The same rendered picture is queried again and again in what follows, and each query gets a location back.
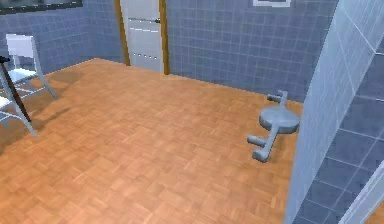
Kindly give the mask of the white room door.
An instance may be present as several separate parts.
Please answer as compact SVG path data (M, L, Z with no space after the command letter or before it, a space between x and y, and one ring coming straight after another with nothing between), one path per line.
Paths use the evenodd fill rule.
M166 0L115 0L125 62L170 73Z

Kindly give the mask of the black table leg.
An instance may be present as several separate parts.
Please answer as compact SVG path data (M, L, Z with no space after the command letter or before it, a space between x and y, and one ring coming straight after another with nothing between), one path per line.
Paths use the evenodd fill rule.
M12 82L10 76L9 76L9 73L8 73L8 71L7 71L7 69L6 69L5 65L4 65L5 62L9 62L9 61L10 61L9 58L0 56L0 66L1 66L2 71L4 73L6 83L7 83L8 87L10 88L10 91L12 93L12 96L13 96L16 104L21 109L23 115L26 117L27 121L31 122L31 119L30 119L30 117L29 117L29 115L28 115L28 113L27 113L27 111L25 109L25 106L24 106L24 104L23 104L19 94L17 93L17 90L16 90L16 88L15 88L15 86L14 86L14 84L13 84L13 82Z

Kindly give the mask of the white folding chair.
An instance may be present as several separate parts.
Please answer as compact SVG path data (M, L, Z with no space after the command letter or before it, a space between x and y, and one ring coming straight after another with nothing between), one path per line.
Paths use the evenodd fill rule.
M54 99L57 98L54 90L45 79L40 64L39 54L33 36L7 34L6 42L8 53L12 57L14 68L9 71L9 76L17 91L24 93L23 98L38 94L42 90L48 90ZM20 58L29 58L33 60L33 69L26 69L21 66ZM36 89L31 80L38 78L43 86Z
M33 136L37 136L37 133L35 132L31 122L27 121L26 117L23 115L21 109L16 104L12 93L10 91L10 88L8 87L4 73L0 73L0 83L3 86L3 90L5 92L4 96L0 95L0 123L3 123L5 125L8 125L8 120L10 118L14 118L17 120L20 120L30 131L30 133ZM16 88L17 93L18 91L29 93L29 90L22 89L22 88Z

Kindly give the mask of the white framed wall picture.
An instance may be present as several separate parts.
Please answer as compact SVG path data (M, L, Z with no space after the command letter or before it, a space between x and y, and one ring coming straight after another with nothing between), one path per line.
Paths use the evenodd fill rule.
M253 6L290 7L292 0L252 0Z

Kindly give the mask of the dark framed wall picture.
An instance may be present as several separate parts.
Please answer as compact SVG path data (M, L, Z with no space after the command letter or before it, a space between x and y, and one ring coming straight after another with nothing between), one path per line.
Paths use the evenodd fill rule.
M82 6L83 0L0 0L0 15Z

